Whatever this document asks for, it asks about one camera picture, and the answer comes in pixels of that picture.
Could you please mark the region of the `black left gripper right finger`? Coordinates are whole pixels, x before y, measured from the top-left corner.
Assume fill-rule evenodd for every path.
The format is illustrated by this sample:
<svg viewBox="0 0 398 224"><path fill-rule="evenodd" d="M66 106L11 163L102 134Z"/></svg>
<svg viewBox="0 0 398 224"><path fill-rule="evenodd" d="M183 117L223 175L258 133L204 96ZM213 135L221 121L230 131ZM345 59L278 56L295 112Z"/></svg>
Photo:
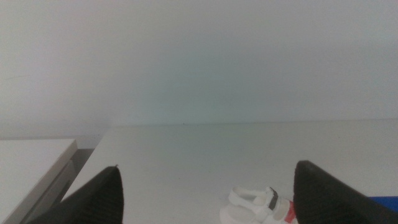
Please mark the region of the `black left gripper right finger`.
<svg viewBox="0 0 398 224"><path fill-rule="evenodd" d="M397 212L363 195L310 161L294 175L294 209L299 223L397 224Z"/></svg>

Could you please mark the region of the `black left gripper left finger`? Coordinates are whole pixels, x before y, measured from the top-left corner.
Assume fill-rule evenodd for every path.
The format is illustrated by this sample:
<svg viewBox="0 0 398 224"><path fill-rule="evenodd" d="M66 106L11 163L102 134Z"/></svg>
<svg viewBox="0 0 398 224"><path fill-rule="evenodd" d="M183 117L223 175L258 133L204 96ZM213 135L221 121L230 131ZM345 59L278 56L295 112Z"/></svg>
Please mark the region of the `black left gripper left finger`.
<svg viewBox="0 0 398 224"><path fill-rule="evenodd" d="M121 173L110 166L29 224L122 224L123 214Z"/></svg>

